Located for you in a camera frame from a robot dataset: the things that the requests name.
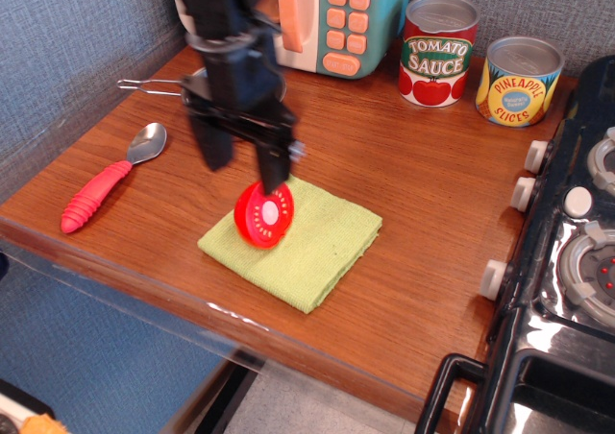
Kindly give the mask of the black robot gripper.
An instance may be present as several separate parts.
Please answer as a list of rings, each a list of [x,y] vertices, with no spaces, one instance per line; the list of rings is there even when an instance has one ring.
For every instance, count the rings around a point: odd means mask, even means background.
[[[237,36],[205,39],[186,35],[203,61],[203,70],[182,80],[191,129],[211,171],[234,158],[234,140],[257,149],[265,195],[290,175],[291,165],[305,155],[295,140],[295,115],[283,104],[285,80],[276,62],[272,33],[249,30]]]

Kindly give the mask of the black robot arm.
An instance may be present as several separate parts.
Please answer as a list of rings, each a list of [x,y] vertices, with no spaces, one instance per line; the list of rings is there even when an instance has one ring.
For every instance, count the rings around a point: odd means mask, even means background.
[[[256,147],[266,195],[285,183],[302,152],[295,115],[283,104],[285,80],[275,55],[273,23],[258,0],[182,0],[194,21],[186,41],[203,72],[182,79],[182,97],[210,170],[226,166],[240,138]]]

